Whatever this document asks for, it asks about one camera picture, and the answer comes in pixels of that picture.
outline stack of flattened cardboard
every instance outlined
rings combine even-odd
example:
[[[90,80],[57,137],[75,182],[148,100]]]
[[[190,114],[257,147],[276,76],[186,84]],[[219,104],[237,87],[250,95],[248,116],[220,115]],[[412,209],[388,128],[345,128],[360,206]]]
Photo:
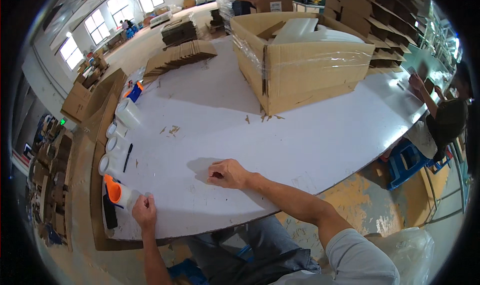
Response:
[[[166,46],[173,46],[197,39],[197,31],[189,15],[185,15],[162,27],[162,39]]]
[[[326,0],[324,15],[351,27],[375,44],[369,73],[399,72],[416,46],[418,30],[413,26],[417,8],[412,0]]]
[[[192,40],[179,46],[171,47],[166,51],[150,58],[143,74],[143,84],[156,80],[169,70],[177,69],[182,65],[199,62],[217,55],[211,42],[206,40]]]

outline stack of boxes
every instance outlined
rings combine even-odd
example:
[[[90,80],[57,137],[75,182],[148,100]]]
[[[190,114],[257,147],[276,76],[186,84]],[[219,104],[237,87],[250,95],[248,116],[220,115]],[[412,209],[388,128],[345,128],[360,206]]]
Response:
[[[413,0],[326,0],[324,15],[349,26],[375,44],[369,73],[399,72],[411,53],[409,44],[417,46],[418,9]]]

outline white table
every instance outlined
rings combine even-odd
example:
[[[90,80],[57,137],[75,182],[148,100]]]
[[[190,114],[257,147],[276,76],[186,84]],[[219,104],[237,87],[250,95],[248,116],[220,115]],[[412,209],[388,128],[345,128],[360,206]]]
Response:
[[[231,36],[213,42],[218,56],[170,71],[144,90],[136,102],[142,127],[126,135],[133,150],[118,179],[153,193],[158,239],[227,228],[278,211],[255,192],[205,184],[213,161],[235,158],[247,170],[317,194],[377,158],[426,110],[397,85],[399,79],[408,83],[402,72],[370,75],[352,93],[262,122]],[[179,130],[171,134],[173,126]],[[116,209],[119,227],[111,238],[141,239],[131,215]]]

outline packing tape roll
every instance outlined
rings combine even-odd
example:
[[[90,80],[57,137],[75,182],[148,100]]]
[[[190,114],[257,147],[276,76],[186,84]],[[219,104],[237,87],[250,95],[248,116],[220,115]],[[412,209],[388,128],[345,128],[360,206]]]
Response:
[[[135,129],[140,126],[140,110],[129,97],[118,104],[115,114],[129,129]]]
[[[119,206],[122,206],[123,208],[127,208],[128,201],[132,196],[132,190],[121,183],[119,183],[119,185],[120,185],[121,194],[120,194],[120,200],[116,204]]]
[[[119,136],[113,136],[108,139],[105,145],[105,152],[113,155],[117,159],[122,159],[128,152],[128,144],[125,139]]]
[[[125,127],[122,122],[117,120],[115,121],[115,123],[111,123],[110,126],[108,126],[108,128],[106,129],[106,137],[111,138],[113,136],[117,136],[124,138],[127,131],[128,128]]]
[[[118,162],[117,158],[110,154],[105,154],[98,164],[98,173],[100,175],[111,175],[114,178],[121,176],[123,165]]]

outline open cardboard box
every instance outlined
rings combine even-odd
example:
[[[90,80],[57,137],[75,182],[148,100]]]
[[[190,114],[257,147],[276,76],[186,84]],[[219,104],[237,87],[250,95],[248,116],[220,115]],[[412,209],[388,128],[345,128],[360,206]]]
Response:
[[[365,43],[301,42],[267,45],[291,18],[318,18],[335,30]],[[310,12],[270,12],[233,17],[238,65],[263,109],[273,115],[354,90],[369,68],[375,45],[353,29]]]

